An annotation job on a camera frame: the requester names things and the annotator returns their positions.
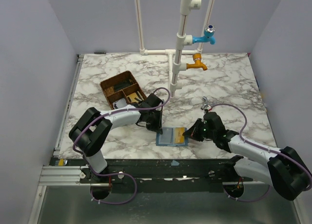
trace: bolt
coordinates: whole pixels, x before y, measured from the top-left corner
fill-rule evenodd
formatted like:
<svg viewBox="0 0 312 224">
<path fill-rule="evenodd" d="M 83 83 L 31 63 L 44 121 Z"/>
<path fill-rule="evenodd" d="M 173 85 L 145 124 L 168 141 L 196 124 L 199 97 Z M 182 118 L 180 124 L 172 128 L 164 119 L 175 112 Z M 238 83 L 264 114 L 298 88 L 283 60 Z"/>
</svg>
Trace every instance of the bolt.
<svg viewBox="0 0 312 224">
<path fill-rule="evenodd" d="M 208 174 L 209 174 L 209 177 L 213 177 L 215 175 L 215 172 L 213 170 L 210 170 Z"/>
</svg>

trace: brown wooden organizer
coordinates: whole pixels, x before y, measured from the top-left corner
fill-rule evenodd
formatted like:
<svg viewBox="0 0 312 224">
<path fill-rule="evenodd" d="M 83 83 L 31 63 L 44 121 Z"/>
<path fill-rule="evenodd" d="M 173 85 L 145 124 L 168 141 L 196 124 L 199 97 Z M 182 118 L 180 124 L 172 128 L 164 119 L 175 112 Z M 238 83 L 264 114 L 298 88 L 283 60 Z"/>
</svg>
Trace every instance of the brown wooden organizer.
<svg viewBox="0 0 312 224">
<path fill-rule="evenodd" d="M 130 86 L 115 91 L 114 86 L 123 82 L 128 82 Z M 130 101 L 127 98 L 127 96 L 135 92 L 138 92 L 143 97 L 144 100 L 146 99 L 146 95 L 144 94 L 141 87 L 139 86 L 139 84 L 137 83 L 136 79 L 134 78 L 134 76 L 130 71 L 125 71 L 107 80 L 101 81 L 99 85 L 101 86 L 103 94 L 111 109 L 114 109 L 113 103 L 122 98 L 124 98 L 126 102 L 130 104 Z"/>
</svg>

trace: water tap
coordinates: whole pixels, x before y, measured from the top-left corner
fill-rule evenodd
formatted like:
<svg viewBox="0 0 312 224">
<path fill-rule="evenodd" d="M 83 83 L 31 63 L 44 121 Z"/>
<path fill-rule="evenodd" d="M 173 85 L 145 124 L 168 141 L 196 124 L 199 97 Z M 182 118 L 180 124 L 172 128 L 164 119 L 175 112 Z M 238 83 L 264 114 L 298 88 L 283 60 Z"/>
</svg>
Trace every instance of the water tap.
<svg viewBox="0 0 312 224">
<path fill-rule="evenodd" d="M 193 37 L 193 43 L 196 42 L 210 42 L 211 45 L 215 44 L 215 38 L 213 37 L 215 33 L 215 27 L 213 25 L 206 25 L 204 29 L 203 37 Z"/>
<path fill-rule="evenodd" d="M 198 69 L 202 68 L 203 70 L 207 70 L 207 66 L 201 62 L 201 54 L 195 53 L 193 55 L 194 64 L 186 64 L 186 69 Z"/>
</svg>

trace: brass faucet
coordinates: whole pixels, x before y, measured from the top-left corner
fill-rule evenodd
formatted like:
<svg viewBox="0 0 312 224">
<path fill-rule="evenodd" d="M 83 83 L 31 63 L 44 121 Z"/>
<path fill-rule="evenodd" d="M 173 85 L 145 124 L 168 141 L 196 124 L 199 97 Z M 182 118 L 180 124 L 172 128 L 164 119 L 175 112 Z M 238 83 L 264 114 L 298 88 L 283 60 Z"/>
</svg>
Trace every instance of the brass faucet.
<svg viewBox="0 0 312 224">
<path fill-rule="evenodd" d="M 194 64 L 186 64 L 186 69 L 198 69 L 203 68 L 203 70 L 207 70 L 207 66 L 201 62 L 201 54 L 195 53 L 193 55 Z"/>
</svg>

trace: gray wall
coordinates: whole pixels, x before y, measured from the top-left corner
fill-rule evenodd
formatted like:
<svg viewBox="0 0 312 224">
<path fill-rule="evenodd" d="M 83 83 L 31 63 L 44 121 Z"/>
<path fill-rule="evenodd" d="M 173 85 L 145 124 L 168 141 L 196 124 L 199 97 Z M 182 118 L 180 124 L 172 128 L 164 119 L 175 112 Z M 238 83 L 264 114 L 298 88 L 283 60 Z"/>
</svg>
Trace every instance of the gray wall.
<svg viewBox="0 0 312 224">
<path fill-rule="evenodd" d="M 312 170 L 311 0 L 282 0 L 251 63 L 279 147 L 294 147 Z M 312 220 L 312 192 L 303 199 Z"/>
<path fill-rule="evenodd" d="M 138 52 L 134 0 L 49 0 L 77 53 Z M 204 52 L 250 52 L 280 0 L 216 0 L 216 45 Z M 191 12 L 187 33 L 200 36 L 209 0 Z M 180 0 L 140 0 L 146 49 L 174 48 Z M 186 47 L 194 49 L 197 45 Z"/>
<path fill-rule="evenodd" d="M 76 54 L 48 0 L 0 0 L 0 217 L 27 223 Z"/>
</svg>

